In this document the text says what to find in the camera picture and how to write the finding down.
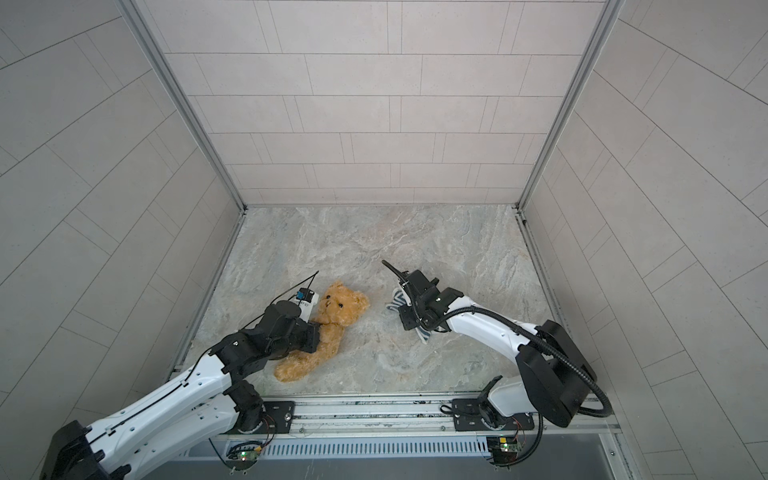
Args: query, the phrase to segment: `beige tile wall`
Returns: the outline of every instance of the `beige tile wall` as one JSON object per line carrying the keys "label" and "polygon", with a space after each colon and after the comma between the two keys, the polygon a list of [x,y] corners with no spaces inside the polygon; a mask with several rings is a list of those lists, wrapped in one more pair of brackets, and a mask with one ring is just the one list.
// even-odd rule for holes
{"label": "beige tile wall", "polygon": [[602,9],[138,3],[251,204],[516,202]]}
{"label": "beige tile wall", "polygon": [[238,216],[111,0],[0,3],[0,470],[164,381]]}
{"label": "beige tile wall", "polygon": [[627,0],[526,210],[643,478],[768,478],[767,32]]}

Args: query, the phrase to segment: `tiled wall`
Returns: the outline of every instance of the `tiled wall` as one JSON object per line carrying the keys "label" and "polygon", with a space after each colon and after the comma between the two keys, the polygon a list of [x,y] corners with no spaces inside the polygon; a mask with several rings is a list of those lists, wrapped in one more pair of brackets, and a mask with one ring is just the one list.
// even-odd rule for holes
{"label": "tiled wall", "polygon": [[644,478],[768,478],[767,31],[628,0],[526,210]]}
{"label": "tiled wall", "polygon": [[0,2],[0,471],[161,383],[238,215],[111,0]]}
{"label": "tiled wall", "polygon": [[249,204],[517,201],[603,6],[137,3]]}

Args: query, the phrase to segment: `teddy bear head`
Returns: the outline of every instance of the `teddy bear head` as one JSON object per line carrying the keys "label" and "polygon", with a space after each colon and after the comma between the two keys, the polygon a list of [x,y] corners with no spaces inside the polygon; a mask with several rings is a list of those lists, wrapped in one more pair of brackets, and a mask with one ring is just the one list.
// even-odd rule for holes
{"label": "teddy bear head", "polygon": [[341,280],[333,282],[317,303],[318,323],[335,323],[350,326],[356,322],[370,305],[368,297],[344,286]]}

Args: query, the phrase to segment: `work surface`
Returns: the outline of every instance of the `work surface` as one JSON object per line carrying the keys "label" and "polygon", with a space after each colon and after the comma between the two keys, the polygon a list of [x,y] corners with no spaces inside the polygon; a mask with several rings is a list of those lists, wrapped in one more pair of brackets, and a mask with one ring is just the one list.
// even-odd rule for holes
{"label": "work surface", "polygon": [[261,314],[294,283],[320,270],[312,289],[341,279],[371,306],[346,330],[339,354],[306,378],[278,382],[269,362],[249,377],[263,396],[282,394],[471,391],[514,363],[457,333],[433,333],[427,345],[406,332],[392,299],[401,270],[420,269],[509,318],[551,318],[509,206],[256,208],[247,213],[185,365]]}

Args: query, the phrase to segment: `brown teddy bear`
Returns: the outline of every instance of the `brown teddy bear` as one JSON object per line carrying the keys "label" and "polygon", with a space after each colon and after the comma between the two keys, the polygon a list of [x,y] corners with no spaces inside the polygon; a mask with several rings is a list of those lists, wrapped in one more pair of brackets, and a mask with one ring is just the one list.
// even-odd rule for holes
{"label": "brown teddy bear", "polygon": [[275,368],[275,378],[281,382],[302,379],[320,364],[339,352],[344,329],[356,322],[370,305],[368,297],[353,292],[337,280],[320,297],[313,322],[320,323],[320,343],[315,353],[291,352]]}

